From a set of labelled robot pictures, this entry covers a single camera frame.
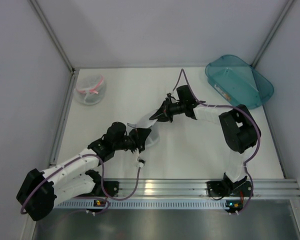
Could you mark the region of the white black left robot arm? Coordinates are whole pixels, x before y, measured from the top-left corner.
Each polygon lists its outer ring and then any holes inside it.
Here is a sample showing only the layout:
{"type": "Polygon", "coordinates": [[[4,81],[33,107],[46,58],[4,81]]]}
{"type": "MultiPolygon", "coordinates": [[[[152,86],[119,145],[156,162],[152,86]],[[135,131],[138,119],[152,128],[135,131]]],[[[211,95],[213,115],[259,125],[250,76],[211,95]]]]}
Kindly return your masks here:
{"type": "Polygon", "coordinates": [[[39,171],[29,171],[16,195],[21,205],[20,213],[33,221],[45,218],[56,206],[83,195],[99,197],[99,190],[107,199],[116,200],[105,187],[105,162],[117,151],[130,151],[139,155],[146,148],[150,127],[134,127],[127,131],[122,122],[113,122],[106,133],[91,142],[76,156],[59,165],[39,171]]]}

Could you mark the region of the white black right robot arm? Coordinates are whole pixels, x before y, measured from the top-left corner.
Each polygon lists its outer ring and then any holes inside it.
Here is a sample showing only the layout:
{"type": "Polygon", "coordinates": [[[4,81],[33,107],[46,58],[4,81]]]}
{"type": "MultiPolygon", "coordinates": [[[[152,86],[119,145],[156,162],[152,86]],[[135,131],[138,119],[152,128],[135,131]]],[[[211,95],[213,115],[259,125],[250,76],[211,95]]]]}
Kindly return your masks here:
{"type": "Polygon", "coordinates": [[[233,195],[239,189],[253,186],[247,172],[247,164],[255,156],[245,156],[247,150],[258,151],[260,147],[261,130],[256,124],[247,107],[243,104],[230,106],[230,110],[219,113],[222,105],[208,106],[198,100],[188,85],[176,89],[178,99],[169,93],[159,109],[150,117],[150,121],[172,122],[176,115],[186,115],[193,120],[202,120],[221,127],[224,140],[230,149],[229,162],[223,179],[210,182],[210,189],[217,187],[223,190],[224,195],[233,195]]]}

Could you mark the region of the teal plastic tray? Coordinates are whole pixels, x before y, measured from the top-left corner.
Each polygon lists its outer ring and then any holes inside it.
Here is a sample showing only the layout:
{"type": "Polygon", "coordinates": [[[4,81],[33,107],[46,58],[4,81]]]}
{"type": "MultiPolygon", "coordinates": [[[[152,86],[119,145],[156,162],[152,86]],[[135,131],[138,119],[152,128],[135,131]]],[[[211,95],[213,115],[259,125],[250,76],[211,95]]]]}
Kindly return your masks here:
{"type": "Polygon", "coordinates": [[[256,109],[274,94],[272,83],[241,58],[227,54],[205,67],[208,83],[232,106],[256,109]]]}

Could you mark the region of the aluminium front rail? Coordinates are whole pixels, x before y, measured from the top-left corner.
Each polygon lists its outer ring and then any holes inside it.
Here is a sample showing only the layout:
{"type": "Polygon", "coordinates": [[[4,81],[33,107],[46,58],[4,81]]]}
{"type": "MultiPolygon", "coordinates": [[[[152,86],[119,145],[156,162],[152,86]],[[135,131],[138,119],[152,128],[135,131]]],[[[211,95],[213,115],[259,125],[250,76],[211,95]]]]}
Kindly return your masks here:
{"type": "MultiPolygon", "coordinates": [[[[207,199],[208,179],[114,179],[118,182],[117,197],[125,198],[133,194],[133,198],[185,198],[207,199]]],[[[75,188],[62,187],[54,191],[54,203],[57,205],[79,195],[88,193],[92,188],[87,181],[80,181],[75,188]]],[[[253,199],[299,199],[300,188],[293,179],[255,179],[248,188],[253,199]]]]}

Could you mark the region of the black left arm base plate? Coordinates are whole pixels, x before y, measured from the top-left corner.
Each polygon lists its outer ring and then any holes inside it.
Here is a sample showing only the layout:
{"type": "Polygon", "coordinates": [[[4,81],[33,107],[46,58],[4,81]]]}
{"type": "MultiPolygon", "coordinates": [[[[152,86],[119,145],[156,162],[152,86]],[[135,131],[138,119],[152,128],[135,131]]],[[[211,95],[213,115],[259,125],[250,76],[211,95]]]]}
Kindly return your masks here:
{"type": "MultiPolygon", "coordinates": [[[[115,197],[119,192],[119,182],[118,181],[105,181],[103,183],[104,189],[108,195],[115,197]]],[[[105,197],[101,183],[96,183],[92,191],[81,195],[82,197],[105,197]]]]}

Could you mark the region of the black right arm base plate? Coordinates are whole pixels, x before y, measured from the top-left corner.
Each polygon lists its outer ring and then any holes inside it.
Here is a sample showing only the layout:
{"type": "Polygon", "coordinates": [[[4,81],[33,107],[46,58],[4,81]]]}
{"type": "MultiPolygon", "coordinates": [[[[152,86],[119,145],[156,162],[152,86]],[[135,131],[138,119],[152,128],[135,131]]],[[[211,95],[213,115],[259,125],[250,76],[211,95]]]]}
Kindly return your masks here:
{"type": "Polygon", "coordinates": [[[208,181],[207,194],[213,199],[222,199],[225,197],[249,197],[253,187],[249,181],[239,186],[229,186],[223,181],[208,181]]]}

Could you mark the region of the right aluminium corner post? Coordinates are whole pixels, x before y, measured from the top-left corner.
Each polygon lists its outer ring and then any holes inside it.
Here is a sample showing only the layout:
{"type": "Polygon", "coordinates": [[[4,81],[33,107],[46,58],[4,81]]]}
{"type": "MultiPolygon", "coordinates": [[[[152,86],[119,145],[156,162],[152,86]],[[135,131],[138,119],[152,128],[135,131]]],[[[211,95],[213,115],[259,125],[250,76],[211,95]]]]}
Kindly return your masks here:
{"type": "Polygon", "coordinates": [[[279,14],[275,18],[274,23],[270,27],[264,41],[250,64],[252,68],[257,67],[296,2],[296,0],[286,0],[284,2],[282,9],[279,11],[279,14]]]}

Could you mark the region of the aluminium corner post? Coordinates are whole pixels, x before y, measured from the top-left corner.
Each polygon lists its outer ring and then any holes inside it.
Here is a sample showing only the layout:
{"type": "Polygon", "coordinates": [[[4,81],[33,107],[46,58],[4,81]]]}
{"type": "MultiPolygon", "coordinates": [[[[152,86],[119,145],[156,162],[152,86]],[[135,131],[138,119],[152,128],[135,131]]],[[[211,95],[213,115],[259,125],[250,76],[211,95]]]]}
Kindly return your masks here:
{"type": "Polygon", "coordinates": [[[296,0],[286,0],[284,2],[282,9],[279,11],[279,14],[275,18],[274,23],[270,27],[264,41],[250,64],[252,68],[257,67],[296,2],[296,0]]]}
{"type": "Polygon", "coordinates": [[[71,64],[71,61],[69,60],[64,48],[62,47],[55,31],[53,30],[46,14],[44,13],[42,7],[40,6],[39,2],[37,0],[28,0],[29,5],[32,7],[34,13],[38,17],[40,23],[42,24],[43,28],[45,29],[48,37],[50,38],[52,44],[54,45],[56,51],[60,55],[62,61],[64,62],[66,68],[69,70],[69,72],[72,74],[75,69],[73,65],[71,64]]]}

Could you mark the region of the left aluminium corner post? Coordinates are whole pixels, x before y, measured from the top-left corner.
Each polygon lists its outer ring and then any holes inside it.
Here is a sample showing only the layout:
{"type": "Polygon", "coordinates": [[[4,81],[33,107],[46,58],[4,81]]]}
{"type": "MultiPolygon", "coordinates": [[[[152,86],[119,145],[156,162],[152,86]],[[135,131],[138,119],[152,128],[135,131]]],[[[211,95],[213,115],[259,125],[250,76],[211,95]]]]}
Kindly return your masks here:
{"type": "Polygon", "coordinates": [[[56,51],[60,55],[62,61],[64,62],[66,68],[69,70],[69,72],[72,74],[75,69],[73,65],[71,64],[71,61],[69,60],[64,48],[62,47],[55,31],[53,30],[46,14],[44,13],[42,7],[40,6],[39,2],[37,0],[28,0],[29,5],[32,7],[34,13],[38,17],[40,23],[42,24],[43,28],[45,29],[48,37],[50,38],[52,44],[54,45],[56,51]]]}

